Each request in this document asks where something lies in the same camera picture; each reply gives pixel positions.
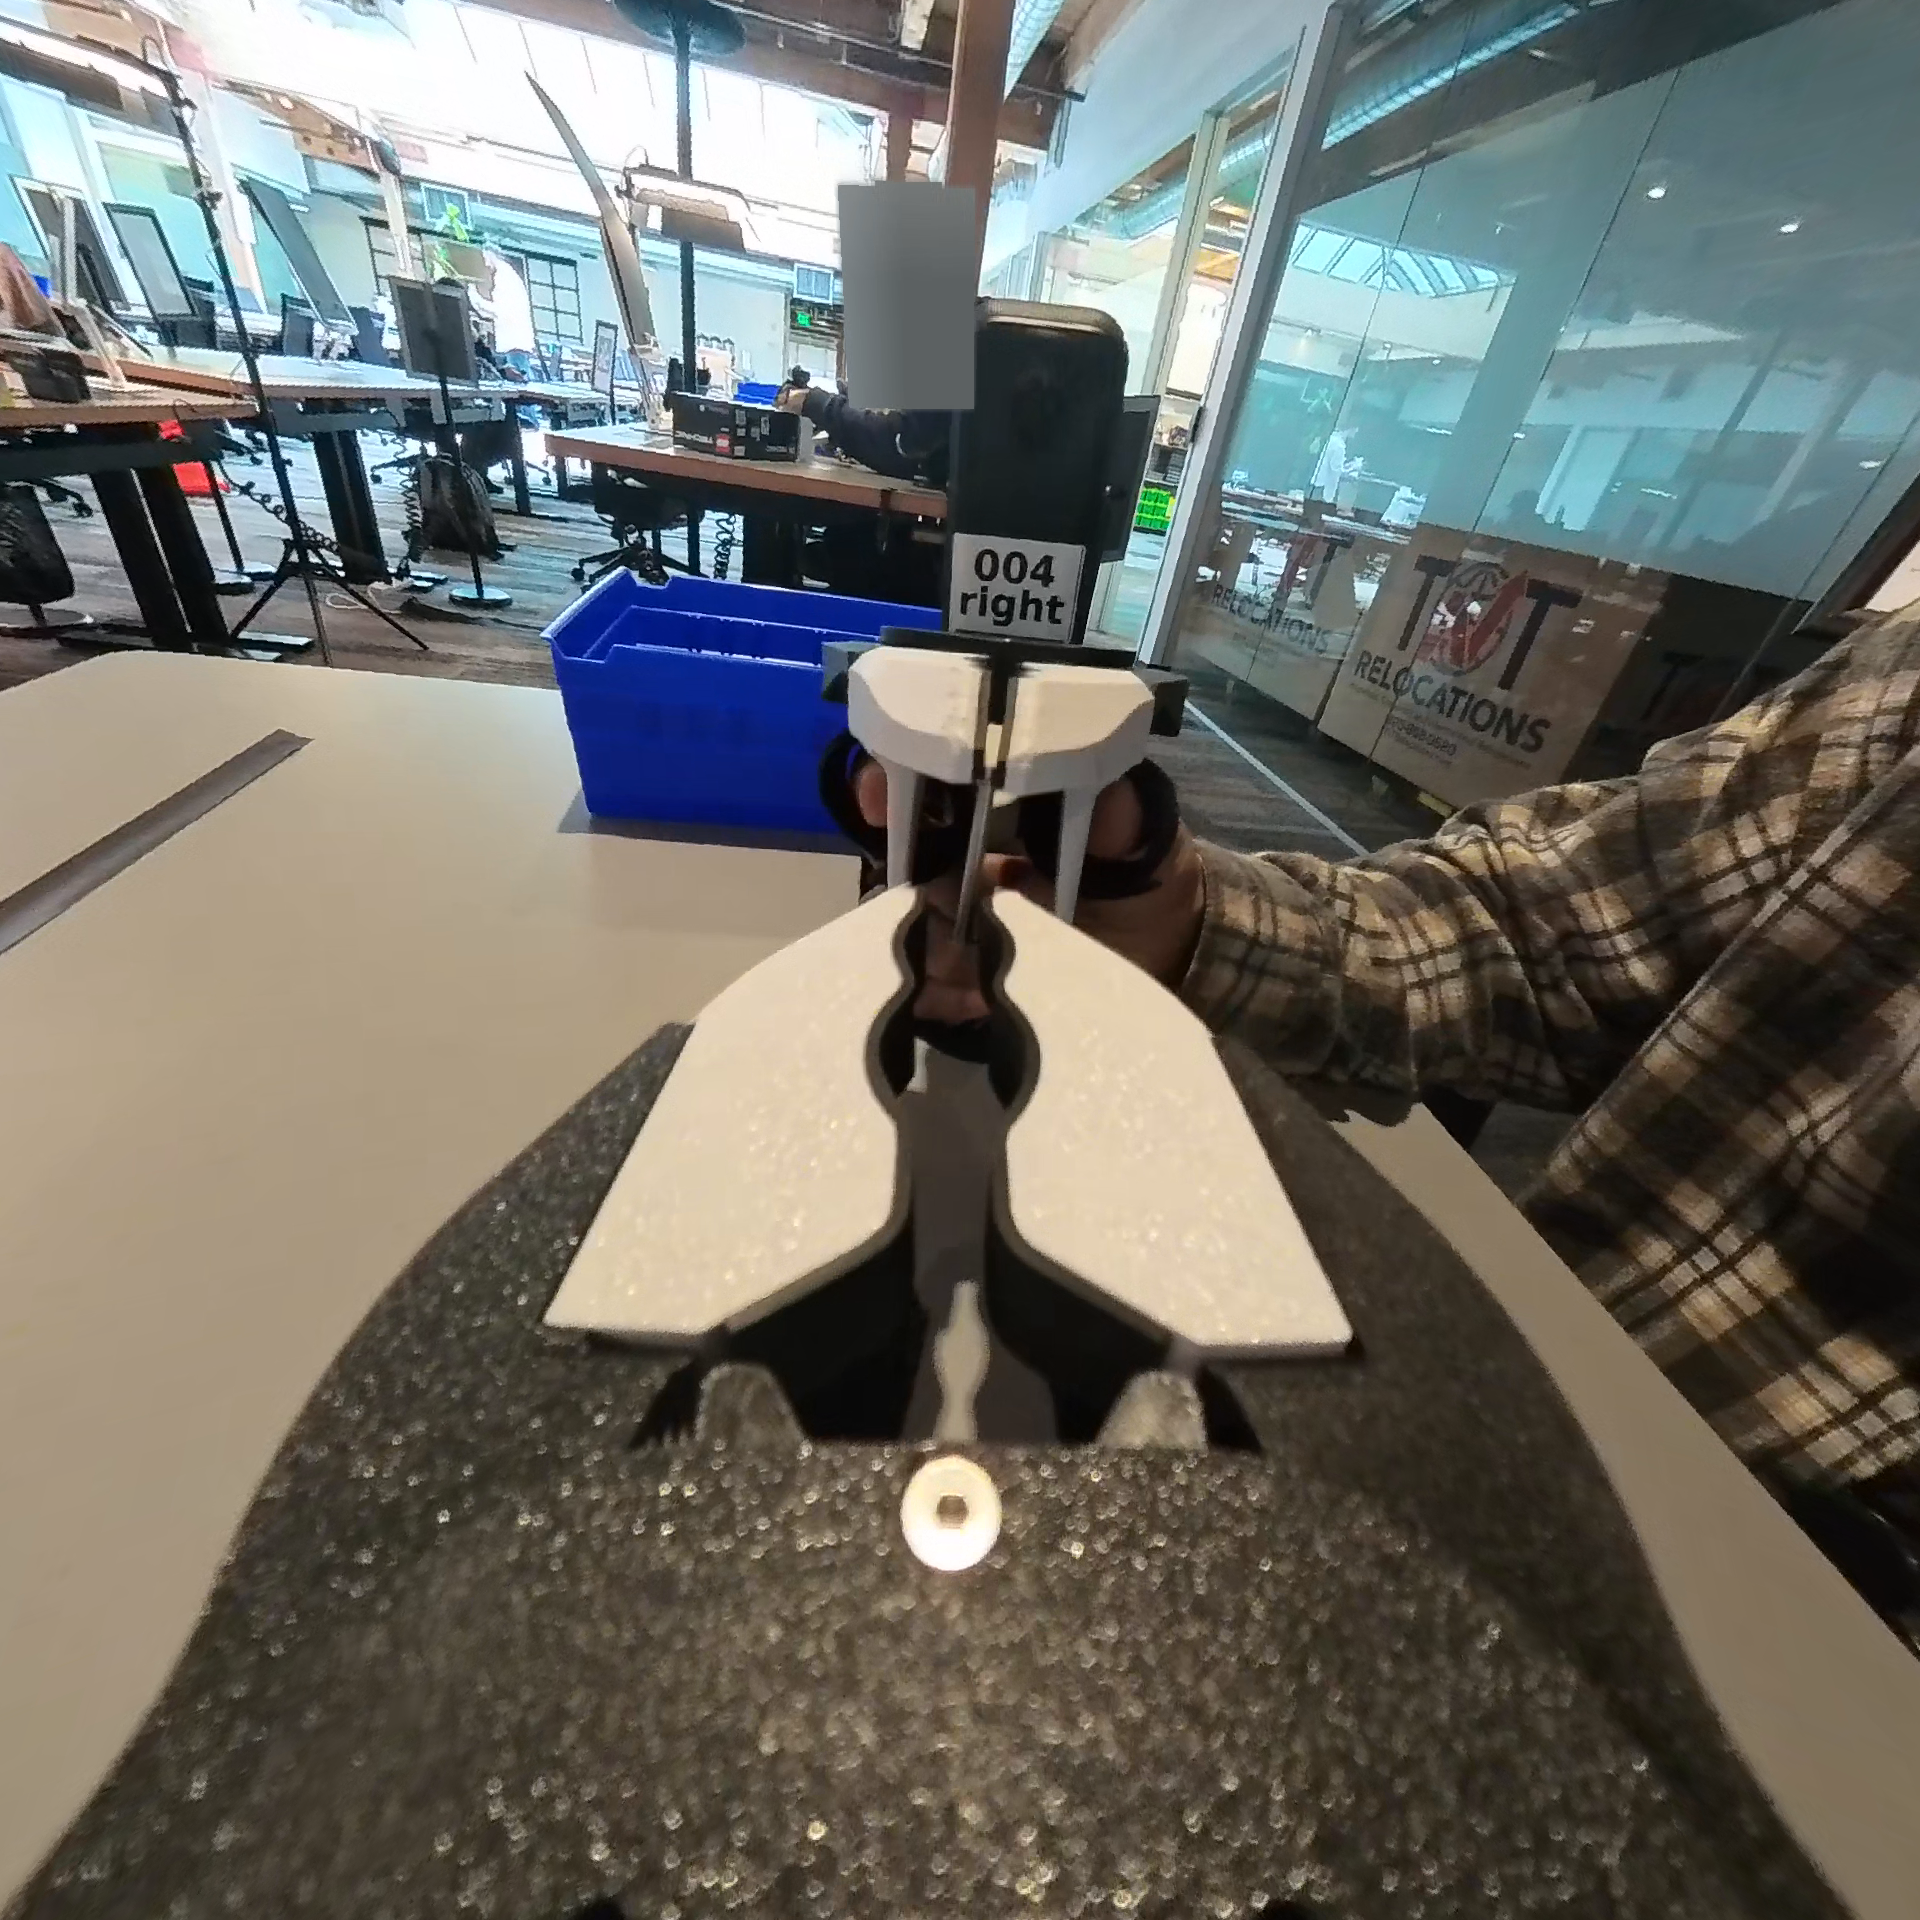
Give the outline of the dark backpack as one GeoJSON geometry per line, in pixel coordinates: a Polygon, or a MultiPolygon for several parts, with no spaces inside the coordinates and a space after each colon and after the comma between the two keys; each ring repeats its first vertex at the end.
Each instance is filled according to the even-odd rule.
{"type": "Polygon", "coordinates": [[[492,492],[443,451],[419,451],[410,483],[410,552],[429,550],[501,561],[492,492]]]}

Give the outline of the long wooden desk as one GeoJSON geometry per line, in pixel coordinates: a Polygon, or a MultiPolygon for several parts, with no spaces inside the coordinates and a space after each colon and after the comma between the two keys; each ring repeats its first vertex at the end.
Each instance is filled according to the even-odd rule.
{"type": "Polygon", "coordinates": [[[26,483],[36,498],[66,483],[94,490],[94,512],[105,516],[135,589],[135,623],[94,623],[60,604],[45,633],[17,633],[13,623],[26,623],[26,609],[6,609],[6,637],[223,650],[230,628],[182,492],[182,469],[213,466],[223,418],[238,418],[238,401],[182,390],[13,390],[0,483],[26,483]]]}

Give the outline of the black monitor on pole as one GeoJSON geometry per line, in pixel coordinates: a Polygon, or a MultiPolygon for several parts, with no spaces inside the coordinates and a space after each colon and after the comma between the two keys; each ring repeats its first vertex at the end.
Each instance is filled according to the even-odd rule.
{"type": "MultiPolygon", "coordinates": [[[[501,395],[483,381],[468,291],[450,280],[393,280],[401,372],[429,381],[429,436],[468,466],[468,433],[501,418],[501,395]]],[[[443,587],[450,609],[515,609],[515,589],[483,578],[483,552],[464,552],[468,578],[443,587]]]]}

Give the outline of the black floor lamp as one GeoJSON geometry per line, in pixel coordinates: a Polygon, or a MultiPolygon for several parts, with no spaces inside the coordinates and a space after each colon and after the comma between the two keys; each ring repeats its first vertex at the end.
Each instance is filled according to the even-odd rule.
{"type": "MultiPolygon", "coordinates": [[[[689,66],[697,57],[735,57],[742,51],[742,24],[734,4],[712,4],[712,0],[617,0],[617,14],[654,37],[654,41],[669,41],[669,58],[677,58],[677,189],[689,199],[697,189],[697,113],[689,113],[689,66]]],[[[669,395],[677,390],[700,390],[700,372],[697,372],[697,216],[684,216],[684,231],[677,231],[677,271],[684,271],[684,352],[669,362],[669,395]]]]}

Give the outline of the blue plastic parts bin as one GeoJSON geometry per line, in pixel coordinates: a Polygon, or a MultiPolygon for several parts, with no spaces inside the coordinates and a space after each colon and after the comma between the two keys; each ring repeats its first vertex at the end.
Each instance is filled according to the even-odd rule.
{"type": "Polygon", "coordinates": [[[945,628],[941,609],[735,578],[610,574],[548,623],[587,813],[604,821],[836,835],[830,637],[945,628]]]}

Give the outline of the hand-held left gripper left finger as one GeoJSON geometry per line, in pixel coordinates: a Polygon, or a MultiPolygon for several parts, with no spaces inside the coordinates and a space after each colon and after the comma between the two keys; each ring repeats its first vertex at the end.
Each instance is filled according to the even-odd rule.
{"type": "Polygon", "coordinates": [[[545,1321],[742,1334],[910,1226],[923,887],[876,887],[712,994],[545,1321]]]}

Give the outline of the black equipment box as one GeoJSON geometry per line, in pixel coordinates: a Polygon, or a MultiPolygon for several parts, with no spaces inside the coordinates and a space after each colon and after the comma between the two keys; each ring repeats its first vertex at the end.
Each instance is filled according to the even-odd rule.
{"type": "Polygon", "coordinates": [[[801,466],[801,412],[742,395],[669,390],[669,436],[725,466],[801,466]]]}

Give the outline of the curved white panel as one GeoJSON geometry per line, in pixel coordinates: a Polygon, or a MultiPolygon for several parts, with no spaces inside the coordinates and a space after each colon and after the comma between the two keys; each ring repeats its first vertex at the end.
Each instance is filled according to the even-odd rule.
{"type": "Polygon", "coordinates": [[[660,341],[660,330],[654,330],[654,291],[649,291],[649,272],[640,272],[637,223],[627,223],[621,199],[610,198],[596,160],[587,151],[587,140],[563,113],[563,102],[545,93],[535,75],[527,75],[527,79],[530,79],[545,113],[555,121],[573,170],[587,175],[587,198],[591,198],[596,223],[604,223],[604,259],[610,259],[610,288],[617,288],[617,308],[621,308],[621,330],[627,330],[627,352],[640,362],[660,341]]]}

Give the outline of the tripod light stand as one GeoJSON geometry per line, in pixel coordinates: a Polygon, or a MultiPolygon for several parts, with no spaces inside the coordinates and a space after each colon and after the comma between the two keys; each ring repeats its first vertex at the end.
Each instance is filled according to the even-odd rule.
{"type": "Polygon", "coordinates": [[[195,147],[195,126],[192,126],[192,97],[182,97],[182,79],[144,57],[125,57],[125,51],[105,51],[95,58],[107,58],[107,75],[125,75],[118,85],[135,85],[144,97],[165,97],[169,107],[169,126],[178,126],[178,147],[182,147],[182,164],[195,175],[195,209],[199,209],[199,223],[207,223],[207,259],[213,259],[213,272],[222,272],[222,291],[223,291],[223,319],[230,319],[230,341],[238,341],[238,362],[242,362],[242,395],[258,401],[258,425],[265,425],[265,445],[266,445],[266,469],[277,469],[277,492],[280,492],[280,561],[277,574],[265,578],[265,589],[247,598],[247,609],[238,617],[238,628],[223,633],[223,650],[242,657],[242,650],[266,650],[266,657],[288,657],[288,650],[306,650],[306,637],[293,633],[265,633],[265,609],[298,587],[306,589],[306,609],[310,609],[310,645],[324,665],[332,657],[332,628],[324,628],[324,589],[344,589],[353,609],[368,609],[372,623],[383,623],[395,637],[410,637],[412,650],[430,650],[412,628],[401,628],[383,604],[372,604],[360,587],[345,587],[345,574],[316,550],[316,533],[298,516],[298,492],[293,492],[293,469],[288,469],[288,451],[280,451],[280,418],[277,418],[277,395],[265,381],[265,362],[258,362],[258,341],[247,341],[247,323],[242,323],[242,306],[238,306],[238,272],[230,272],[230,259],[223,259],[223,231],[222,231],[222,182],[195,147]]]}

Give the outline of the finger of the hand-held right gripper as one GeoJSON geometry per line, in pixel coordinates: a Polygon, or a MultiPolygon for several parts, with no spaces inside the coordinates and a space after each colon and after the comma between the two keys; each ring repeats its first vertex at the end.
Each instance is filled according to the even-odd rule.
{"type": "Polygon", "coordinates": [[[1134,672],[1023,665],[998,723],[998,790],[1023,860],[1057,860],[1057,915],[1078,915],[1098,797],[1147,758],[1154,688],[1134,672]]]}
{"type": "Polygon", "coordinates": [[[884,879],[916,879],[926,782],[976,786],[992,672],[984,650],[862,650],[847,675],[853,746],[884,770],[884,879]]]}

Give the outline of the tilted black light panel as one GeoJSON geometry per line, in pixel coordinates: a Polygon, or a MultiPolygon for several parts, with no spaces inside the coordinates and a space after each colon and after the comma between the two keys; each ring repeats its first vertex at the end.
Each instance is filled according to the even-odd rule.
{"type": "Polygon", "coordinates": [[[697,251],[749,251],[749,199],[722,182],[669,175],[660,164],[627,164],[617,175],[637,231],[697,251]]]}

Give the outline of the wooden support post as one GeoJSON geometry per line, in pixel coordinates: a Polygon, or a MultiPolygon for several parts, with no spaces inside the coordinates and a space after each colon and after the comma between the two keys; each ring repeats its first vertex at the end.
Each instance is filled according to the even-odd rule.
{"type": "Polygon", "coordinates": [[[948,31],[945,182],[984,199],[992,198],[1012,17],[1017,0],[955,0],[948,31]]]}

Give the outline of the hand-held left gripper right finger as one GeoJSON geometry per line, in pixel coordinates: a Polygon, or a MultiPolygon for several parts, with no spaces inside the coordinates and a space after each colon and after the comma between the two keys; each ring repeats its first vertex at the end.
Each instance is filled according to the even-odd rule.
{"type": "Polygon", "coordinates": [[[1147,970],[992,896],[1012,1115],[1007,1250],[1187,1358],[1336,1358],[1355,1321],[1216,1049],[1147,970]]]}

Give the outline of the steel bolt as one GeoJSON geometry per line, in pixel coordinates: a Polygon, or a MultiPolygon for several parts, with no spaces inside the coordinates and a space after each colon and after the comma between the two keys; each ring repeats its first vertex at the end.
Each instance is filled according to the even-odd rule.
{"type": "Polygon", "coordinates": [[[955,866],[955,903],[948,923],[976,915],[984,903],[984,866],[990,866],[990,821],[992,821],[992,790],[998,790],[998,720],[984,720],[984,747],[976,747],[976,806],[970,806],[970,844],[955,866]]]}

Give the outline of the person's right hand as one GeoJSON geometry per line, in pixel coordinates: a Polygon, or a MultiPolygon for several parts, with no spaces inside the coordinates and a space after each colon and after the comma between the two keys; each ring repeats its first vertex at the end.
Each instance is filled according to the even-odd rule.
{"type": "MultiPolygon", "coordinates": [[[[1142,761],[1134,774],[1112,782],[1092,806],[1085,879],[1092,866],[1142,866],[1159,854],[1134,896],[1078,896],[1074,926],[1147,970],[1154,984],[1176,987],[1187,975],[1202,941],[1207,869],[1187,821],[1176,814],[1169,782],[1142,761]]],[[[955,941],[955,879],[926,883],[926,970],[916,1017],[926,1026],[984,1026],[984,959],[955,941]]]]}

